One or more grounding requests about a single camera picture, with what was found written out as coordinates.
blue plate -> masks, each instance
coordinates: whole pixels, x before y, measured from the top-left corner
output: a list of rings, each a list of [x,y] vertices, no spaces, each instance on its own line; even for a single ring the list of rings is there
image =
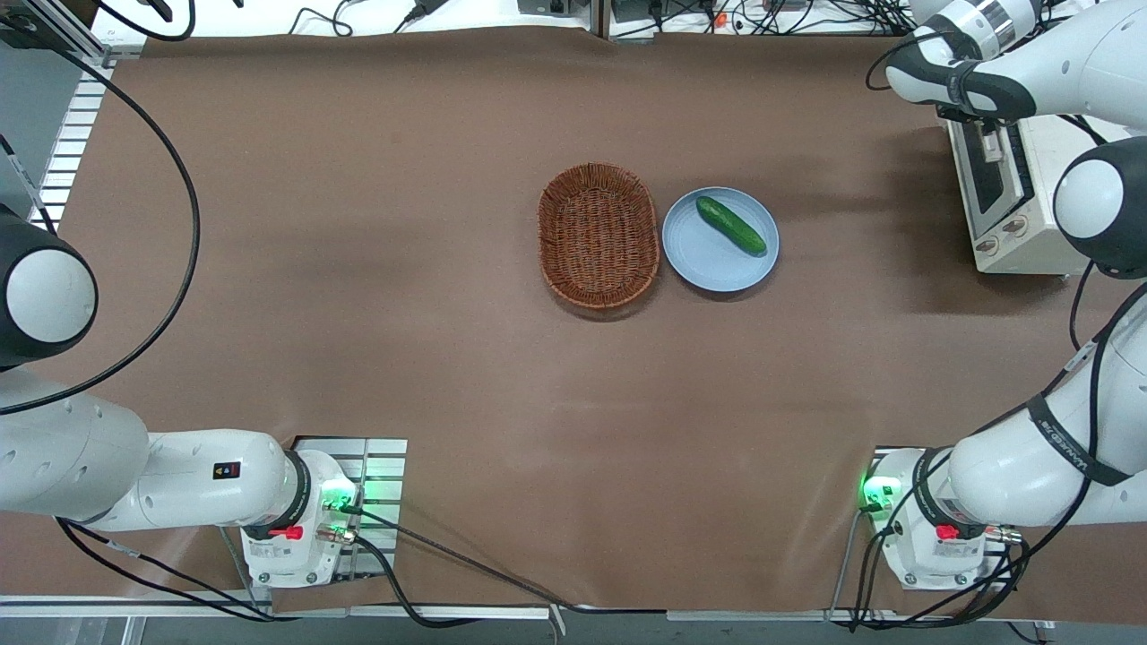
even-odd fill
[[[765,240],[765,255],[751,256],[724,233],[701,219],[697,197],[712,197],[728,207]],[[710,292],[740,292],[759,282],[781,250],[777,223],[757,200],[735,188],[697,188],[669,209],[662,225],[665,257],[689,282]]]

label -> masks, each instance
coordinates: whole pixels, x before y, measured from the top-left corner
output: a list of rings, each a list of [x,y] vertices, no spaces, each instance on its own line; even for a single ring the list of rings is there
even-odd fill
[[[248,550],[256,558],[274,559],[290,557],[290,546],[279,546],[272,542],[250,542],[248,544]]]
[[[933,555],[937,558],[972,558],[980,554],[980,544],[965,539],[945,539],[933,546]]]
[[[223,461],[211,469],[212,480],[234,480],[239,477],[241,461]]]

green light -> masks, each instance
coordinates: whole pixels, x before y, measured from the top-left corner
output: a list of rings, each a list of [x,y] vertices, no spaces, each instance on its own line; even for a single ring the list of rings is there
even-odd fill
[[[342,508],[354,502],[354,484],[346,487],[338,482],[326,482],[322,484],[322,506],[326,508]]]
[[[892,498],[899,494],[900,480],[896,477],[869,477],[860,488],[864,504],[880,504],[881,508],[890,507]]]

black strap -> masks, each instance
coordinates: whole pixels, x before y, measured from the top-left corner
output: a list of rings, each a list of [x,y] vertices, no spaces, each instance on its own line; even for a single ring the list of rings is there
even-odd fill
[[[953,68],[947,77],[949,101],[959,106],[960,111],[968,115],[976,114],[976,109],[972,107],[972,98],[968,96],[968,91],[963,88],[963,81],[968,78],[968,75],[976,70],[977,65],[980,65],[980,61],[962,61]]]
[[[303,512],[306,511],[306,502],[311,497],[311,469],[294,450],[284,450],[283,454],[287,457],[287,461],[295,466],[297,475],[295,499],[291,500],[290,507],[274,520],[265,524],[243,527],[243,533],[249,535],[251,539],[271,539],[272,530],[298,523],[299,519],[303,518]]]
[[[1028,412],[1039,434],[1060,453],[1068,464],[1075,466],[1089,480],[1111,487],[1131,479],[1131,475],[1095,459],[1072,437],[1060,420],[1052,414],[1047,399],[1037,394],[1028,401]]]

cucumber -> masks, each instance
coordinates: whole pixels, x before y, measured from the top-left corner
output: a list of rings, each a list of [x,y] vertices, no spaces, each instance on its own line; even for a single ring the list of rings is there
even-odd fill
[[[697,197],[697,212],[710,226],[720,231],[742,251],[765,255],[765,241],[728,207],[712,197]]]

